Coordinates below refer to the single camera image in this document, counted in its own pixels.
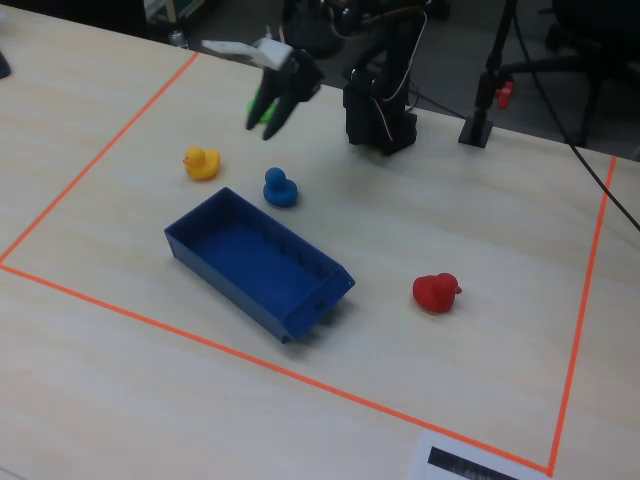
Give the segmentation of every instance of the black stand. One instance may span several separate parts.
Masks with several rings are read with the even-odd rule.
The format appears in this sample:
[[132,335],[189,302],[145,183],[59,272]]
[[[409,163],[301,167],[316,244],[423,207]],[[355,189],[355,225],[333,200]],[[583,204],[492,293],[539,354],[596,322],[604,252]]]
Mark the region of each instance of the black stand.
[[502,83],[504,83],[504,79],[498,78],[496,73],[502,64],[502,50],[507,41],[517,3],[518,0],[505,0],[493,49],[487,59],[487,71],[480,75],[480,80],[478,81],[476,109],[473,116],[467,118],[462,133],[460,133],[460,138],[458,138],[459,143],[480,148],[484,148],[487,144],[491,128],[493,128],[493,123],[487,120],[487,110],[493,104],[496,90],[501,88]]
[[0,78],[8,77],[9,75],[11,75],[11,67],[2,52],[0,52]]

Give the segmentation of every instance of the floor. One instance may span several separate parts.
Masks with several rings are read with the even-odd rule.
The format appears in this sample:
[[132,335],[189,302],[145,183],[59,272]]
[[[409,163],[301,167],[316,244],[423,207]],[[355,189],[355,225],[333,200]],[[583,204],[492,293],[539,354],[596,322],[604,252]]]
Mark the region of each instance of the floor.
[[[502,0],[451,0],[448,22],[430,21],[413,67],[413,79],[420,91],[464,115],[473,112],[479,74],[484,69],[500,18]],[[543,45],[553,16],[539,15],[550,0],[521,2],[519,18],[532,58],[550,56]],[[188,33],[191,48],[201,40],[253,42],[264,35],[265,25],[275,30],[280,21],[280,0],[218,0],[204,20]],[[342,87],[340,72],[358,53],[366,38],[350,41],[337,57],[321,62],[326,83]],[[515,37],[504,51],[504,62],[522,61]],[[547,93],[570,132],[577,131],[587,96],[583,75],[545,74]],[[497,126],[551,140],[561,140],[529,75],[516,78],[515,93],[507,110],[494,106],[490,118]],[[421,102],[421,108],[437,108]],[[640,94],[626,86],[608,82],[590,137],[589,148],[623,158],[638,156],[640,147]]]

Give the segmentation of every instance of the rubber duck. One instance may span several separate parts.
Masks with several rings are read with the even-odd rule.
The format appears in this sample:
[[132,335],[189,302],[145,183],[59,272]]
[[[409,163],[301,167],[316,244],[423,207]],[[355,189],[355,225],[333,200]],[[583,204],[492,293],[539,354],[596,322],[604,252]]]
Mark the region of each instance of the rubber duck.
[[187,173],[194,180],[209,180],[220,169],[220,153],[211,148],[191,147],[182,160]]
[[427,275],[413,282],[413,297],[425,310],[445,313],[451,310],[456,295],[462,293],[458,280],[450,273]]
[[298,187],[279,168],[270,168],[264,176],[264,198],[275,207],[288,208],[298,200]]

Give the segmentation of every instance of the red clip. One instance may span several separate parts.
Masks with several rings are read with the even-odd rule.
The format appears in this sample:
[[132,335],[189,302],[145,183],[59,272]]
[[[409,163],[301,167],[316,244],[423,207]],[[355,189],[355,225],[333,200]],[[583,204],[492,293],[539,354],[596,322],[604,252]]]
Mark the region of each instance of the red clip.
[[511,94],[513,93],[513,82],[506,82],[504,87],[496,90],[496,98],[498,99],[498,108],[504,110],[509,106]]

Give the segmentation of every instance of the black cable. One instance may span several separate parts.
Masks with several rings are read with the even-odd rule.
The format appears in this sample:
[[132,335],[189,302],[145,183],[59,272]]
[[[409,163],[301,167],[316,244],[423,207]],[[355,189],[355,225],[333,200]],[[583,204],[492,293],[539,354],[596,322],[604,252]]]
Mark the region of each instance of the black cable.
[[587,163],[587,161],[580,154],[580,152],[578,151],[578,149],[576,148],[574,143],[569,138],[569,135],[567,134],[567,131],[564,129],[564,127],[562,125],[562,122],[560,121],[560,118],[558,117],[558,114],[556,113],[555,109],[553,108],[553,105],[551,105],[551,101],[549,100],[549,97],[547,97],[547,93],[544,91],[544,88],[542,88],[542,84],[540,83],[540,80],[538,79],[538,75],[536,74],[536,72],[533,69],[533,66],[532,66],[532,63],[531,63],[531,57],[529,56],[529,51],[527,50],[527,47],[526,47],[526,45],[524,43],[524,37],[522,36],[522,31],[520,30],[520,22],[518,22],[518,15],[517,15],[516,12],[513,13],[513,26],[516,29],[516,35],[518,36],[518,42],[520,42],[520,48],[522,48],[522,53],[524,54],[524,58],[525,58],[525,60],[527,62],[527,65],[531,69],[531,76],[533,77],[533,81],[536,84],[536,88],[540,92],[540,96],[542,97],[542,100],[544,100],[544,103],[547,104],[547,108],[549,109],[549,113],[551,113],[551,116],[553,117],[553,120],[556,122],[556,125],[558,126],[558,130],[560,130],[560,133],[562,134],[562,137],[564,138],[565,143],[569,144],[569,147],[571,147],[571,150],[573,150],[573,153],[575,153],[576,157],[578,157],[578,160],[580,160],[580,163],[582,163],[584,168],[587,169],[589,174],[593,177],[593,179],[596,181],[596,183],[598,185],[600,185],[600,188],[602,188],[604,193],[607,194],[607,196],[611,199],[611,201],[615,204],[615,206],[618,207],[620,209],[620,211],[624,214],[624,216],[627,217],[627,219],[633,224],[633,226],[636,227],[636,229],[638,231],[640,231],[640,224],[636,221],[635,218],[633,218],[631,216],[631,214],[627,211],[627,209],[622,206],[622,204],[618,201],[618,199],[613,196],[613,194],[609,191],[607,186],[604,183],[602,183],[602,180],[600,180],[600,177],[598,177],[596,172],[593,171],[591,166]]
[[409,90],[409,92],[413,93],[414,95],[416,95],[418,98],[424,100],[425,102],[428,102],[432,105],[435,105],[436,107],[438,107],[440,110],[447,112],[450,115],[453,115],[454,117],[458,117],[458,118],[462,118],[463,120],[466,119],[467,117],[465,117],[464,115],[462,115],[461,113],[456,112],[455,110],[452,110],[448,107],[445,107],[444,105],[436,102],[435,100],[427,97],[426,95],[423,95],[422,93],[420,93],[419,90],[417,90],[418,86],[414,83],[415,87],[416,87],[416,91],[412,91]]

